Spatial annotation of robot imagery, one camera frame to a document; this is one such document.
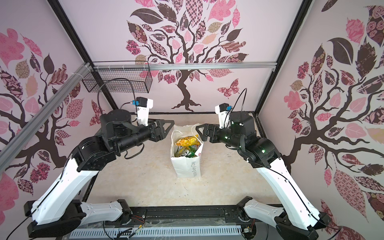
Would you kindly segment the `white paper bag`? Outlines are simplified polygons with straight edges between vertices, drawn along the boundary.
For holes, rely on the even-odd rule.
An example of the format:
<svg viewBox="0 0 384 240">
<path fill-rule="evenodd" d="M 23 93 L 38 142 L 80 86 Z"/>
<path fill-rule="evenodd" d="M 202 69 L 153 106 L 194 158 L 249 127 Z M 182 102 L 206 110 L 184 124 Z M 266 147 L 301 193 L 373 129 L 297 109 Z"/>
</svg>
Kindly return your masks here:
<svg viewBox="0 0 384 240">
<path fill-rule="evenodd" d="M 201 176 L 200 160 L 201 160 L 204 143 L 196 131 L 196 126 L 198 125 L 199 124 L 186 125 L 186 126 L 174 126 L 174 130 L 171 135 L 171 141 L 172 141 L 171 162 L 173 164 L 173 167 L 176 171 L 178 178 L 199 178 Z M 175 152 L 178 147 L 175 145 L 176 141 L 183 137 L 193 136 L 193 135 L 197 135 L 201 142 L 201 145 L 196 152 L 197 156 L 194 158 L 186 158 L 186 157 L 175 158 Z"/>
</svg>

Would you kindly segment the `yellow chip bag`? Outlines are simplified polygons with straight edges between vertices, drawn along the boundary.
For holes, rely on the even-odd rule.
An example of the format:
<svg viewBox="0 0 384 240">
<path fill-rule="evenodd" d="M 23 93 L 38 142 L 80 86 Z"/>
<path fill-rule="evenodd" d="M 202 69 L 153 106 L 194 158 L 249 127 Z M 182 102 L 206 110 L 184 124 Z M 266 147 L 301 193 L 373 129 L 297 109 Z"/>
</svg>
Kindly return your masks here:
<svg viewBox="0 0 384 240">
<path fill-rule="evenodd" d="M 200 146 L 201 142 L 197 135 L 193 135 L 177 140 L 175 145 L 180 147 Z"/>
</svg>

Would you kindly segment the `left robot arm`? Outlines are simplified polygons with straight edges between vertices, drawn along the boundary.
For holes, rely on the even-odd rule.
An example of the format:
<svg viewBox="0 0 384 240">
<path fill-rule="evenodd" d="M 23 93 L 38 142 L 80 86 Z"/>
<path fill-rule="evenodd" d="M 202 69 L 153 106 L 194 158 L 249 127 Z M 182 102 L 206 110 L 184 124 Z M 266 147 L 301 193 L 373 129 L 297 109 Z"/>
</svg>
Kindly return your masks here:
<svg viewBox="0 0 384 240">
<path fill-rule="evenodd" d="M 63 172 L 37 201 L 24 205 L 30 238 L 53 238 L 69 234 L 77 227 L 97 222 L 128 224 L 133 212 L 125 200 L 106 204 L 88 204 L 75 197 L 90 179 L 110 162 L 145 141 L 165 139 L 173 120 L 149 119 L 147 125 L 134 126 L 131 113 L 113 110 L 100 117 L 101 129 L 81 141 L 70 153 Z"/>
</svg>

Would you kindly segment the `aluminium rail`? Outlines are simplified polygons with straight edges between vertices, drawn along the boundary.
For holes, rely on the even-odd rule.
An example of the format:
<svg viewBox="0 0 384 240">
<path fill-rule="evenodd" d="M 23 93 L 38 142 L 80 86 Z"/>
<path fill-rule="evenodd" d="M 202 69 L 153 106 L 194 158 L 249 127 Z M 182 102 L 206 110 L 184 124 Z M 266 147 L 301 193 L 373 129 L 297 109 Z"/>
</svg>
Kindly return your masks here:
<svg viewBox="0 0 384 240">
<path fill-rule="evenodd" d="M 9 144 L 1 151 L 1 172 L 4 172 L 19 152 L 28 144 L 45 121 L 54 113 L 55 109 L 64 101 L 65 97 L 75 86 L 92 71 L 90 63 L 83 63 L 54 94 L 49 101 L 32 117 Z"/>
<path fill-rule="evenodd" d="M 125 64 L 113 65 L 112 63 L 104 63 L 104 65 L 96 65 L 96 71 L 112 69 L 119 70 L 149 70 L 149 71 L 168 71 L 168 70 L 212 70 L 212 69 L 275 69 L 276 62 L 240 62 L 240 63 L 198 63 L 198 64 Z"/>
</svg>

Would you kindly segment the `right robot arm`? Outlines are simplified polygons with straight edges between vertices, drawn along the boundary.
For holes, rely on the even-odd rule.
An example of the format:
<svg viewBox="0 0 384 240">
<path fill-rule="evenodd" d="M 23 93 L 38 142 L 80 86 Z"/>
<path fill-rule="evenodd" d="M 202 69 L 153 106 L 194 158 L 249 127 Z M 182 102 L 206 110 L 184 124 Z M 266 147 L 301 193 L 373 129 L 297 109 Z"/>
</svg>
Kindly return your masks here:
<svg viewBox="0 0 384 240">
<path fill-rule="evenodd" d="M 316 240 L 330 216 L 314 207 L 300 190 L 275 145 L 257 135 L 253 117 L 244 112 L 219 114 L 219 124 L 196 127 L 202 141 L 223 143 L 237 153 L 270 184 L 281 207 L 262 204 L 251 197 L 238 203 L 242 221 L 259 220 L 274 227 L 284 240 Z"/>
</svg>

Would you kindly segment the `aluminium rail back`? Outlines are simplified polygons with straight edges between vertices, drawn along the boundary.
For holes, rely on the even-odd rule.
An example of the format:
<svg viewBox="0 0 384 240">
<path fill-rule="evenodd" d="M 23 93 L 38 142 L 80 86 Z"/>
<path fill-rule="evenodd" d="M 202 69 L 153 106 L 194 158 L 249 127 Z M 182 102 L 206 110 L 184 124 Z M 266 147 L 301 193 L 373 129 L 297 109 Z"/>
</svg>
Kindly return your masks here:
<svg viewBox="0 0 384 240">
<path fill-rule="evenodd" d="M 125 64 L 113 65 L 112 63 L 104 63 L 104 65 L 96 65 L 96 71 L 112 69 L 119 70 L 149 70 L 149 71 L 168 71 L 168 70 L 212 70 L 212 69 L 275 69 L 276 62 L 240 62 L 240 63 L 198 63 L 198 64 Z"/>
</svg>

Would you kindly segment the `aluminium rail left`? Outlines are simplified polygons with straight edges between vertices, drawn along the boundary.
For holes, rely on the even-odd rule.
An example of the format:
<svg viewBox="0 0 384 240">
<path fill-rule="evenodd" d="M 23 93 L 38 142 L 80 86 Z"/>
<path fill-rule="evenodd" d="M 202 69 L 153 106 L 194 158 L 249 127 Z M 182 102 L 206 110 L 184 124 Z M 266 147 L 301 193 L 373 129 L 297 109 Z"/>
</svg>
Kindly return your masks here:
<svg viewBox="0 0 384 240">
<path fill-rule="evenodd" d="M 64 101 L 65 97 L 75 86 L 92 71 L 90 63 L 83 63 L 54 94 L 49 101 L 32 117 L 9 144 L 1 151 L 1 172 L 4 172 L 19 152 L 28 144 L 45 121 L 54 113 L 55 109 Z"/>
</svg>

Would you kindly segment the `colourful snack bag in bag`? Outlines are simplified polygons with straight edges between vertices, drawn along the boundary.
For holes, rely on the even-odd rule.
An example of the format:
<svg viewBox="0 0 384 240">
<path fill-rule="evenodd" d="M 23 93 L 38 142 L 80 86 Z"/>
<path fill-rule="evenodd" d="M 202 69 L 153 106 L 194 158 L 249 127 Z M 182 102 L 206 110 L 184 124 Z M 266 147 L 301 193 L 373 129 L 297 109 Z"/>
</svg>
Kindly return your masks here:
<svg viewBox="0 0 384 240">
<path fill-rule="evenodd" d="M 194 158 L 196 157 L 196 152 L 200 146 L 191 145 L 191 146 L 178 146 L 175 152 L 175 158 L 186 157 L 186 158 Z"/>
</svg>

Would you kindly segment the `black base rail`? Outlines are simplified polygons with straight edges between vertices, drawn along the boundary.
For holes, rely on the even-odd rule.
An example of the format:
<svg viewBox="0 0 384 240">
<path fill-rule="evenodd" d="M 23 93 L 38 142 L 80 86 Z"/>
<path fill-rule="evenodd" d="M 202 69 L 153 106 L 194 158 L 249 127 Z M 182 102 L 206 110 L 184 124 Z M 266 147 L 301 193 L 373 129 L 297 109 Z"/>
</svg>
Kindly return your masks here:
<svg viewBox="0 0 384 240">
<path fill-rule="evenodd" d="M 238 205 L 132 207 L 133 215 L 127 224 L 99 222 L 77 229 L 138 227 L 206 227 L 240 226 L 240 237 L 177 237 L 175 240 L 299 240 L 298 233 L 289 233 L 281 226 L 269 225 L 247 217 Z"/>
</svg>

